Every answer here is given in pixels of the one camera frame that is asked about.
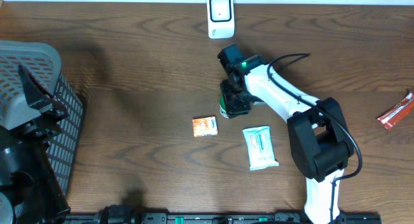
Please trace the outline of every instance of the wall outlet device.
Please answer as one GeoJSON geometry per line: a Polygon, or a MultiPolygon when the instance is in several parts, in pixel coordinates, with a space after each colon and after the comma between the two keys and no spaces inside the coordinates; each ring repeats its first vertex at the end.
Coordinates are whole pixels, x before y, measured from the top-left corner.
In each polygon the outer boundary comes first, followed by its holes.
{"type": "Polygon", "coordinates": [[[233,0],[207,0],[208,36],[211,39],[234,35],[233,0]]]}

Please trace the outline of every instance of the wooden table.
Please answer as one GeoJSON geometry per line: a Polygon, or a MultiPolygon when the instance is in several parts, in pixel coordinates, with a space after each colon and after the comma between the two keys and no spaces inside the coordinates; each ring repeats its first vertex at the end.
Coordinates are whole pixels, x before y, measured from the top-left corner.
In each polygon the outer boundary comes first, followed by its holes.
{"type": "MultiPolygon", "coordinates": [[[[267,106],[227,120],[217,53],[237,43],[268,59],[312,56],[281,75],[332,96],[359,143],[364,167],[341,182],[340,208],[413,223],[413,113],[387,131],[375,119],[414,85],[414,8],[236,5],[231,39],[207,35],[206,5],[4,3],[0,38],[55,47],[63,73],[89,101],[68,196],[73,212],[106,205],[170,212],[302,209],[305,178],[286,124],[267,106]],[[194,138],[191,120],[217,117],[219,134],[194,138]],[[249,171],[241,130],[269,125],[279,167],[249,171]]],[[[357,165],[352,157],[347,169],[357,165]]]]}

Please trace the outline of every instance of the gray plastic basket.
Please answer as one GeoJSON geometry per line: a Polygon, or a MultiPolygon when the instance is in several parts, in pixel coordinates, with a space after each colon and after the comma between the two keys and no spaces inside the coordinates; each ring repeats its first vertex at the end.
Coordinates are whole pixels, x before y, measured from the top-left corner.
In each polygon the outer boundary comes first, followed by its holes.
{"type": "Polygon", "coordinates": [[[40,116],[38,110],[27,106],[17,73],[20,64],[42,87],[65,104],[69,112],[66,119],[58,122],[62,133],[50,141],[47,149],[49,161],[66,196],[82,129],[82,102],[61,75],[60,56],[53,47],[44,43],[0,40],[0,125],[6,129],[13,129],[40,116]]]}

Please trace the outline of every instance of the white wrapper packet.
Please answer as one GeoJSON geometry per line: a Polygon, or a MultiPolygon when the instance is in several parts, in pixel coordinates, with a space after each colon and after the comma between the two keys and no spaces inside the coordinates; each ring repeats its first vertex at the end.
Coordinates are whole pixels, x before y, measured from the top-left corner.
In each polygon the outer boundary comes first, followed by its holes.
{"type": "Polygon", "coordinates": [[[243,135],[247,143],[250,170],[279,166],[279,163],[274,158],[269,126],[244,129],[243,135]]]}

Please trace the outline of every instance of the red snack wrapper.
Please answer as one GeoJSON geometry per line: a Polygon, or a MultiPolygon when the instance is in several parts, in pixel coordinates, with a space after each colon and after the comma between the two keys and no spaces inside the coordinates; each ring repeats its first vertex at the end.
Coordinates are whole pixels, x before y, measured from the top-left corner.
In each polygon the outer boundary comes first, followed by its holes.
{"type": "Polygon", "coordinates": [[[408,95],[393,108],[385,112],[377,120],[388,130],[402,120],[414,108],[414,95],[409,92],[408,95]]]}

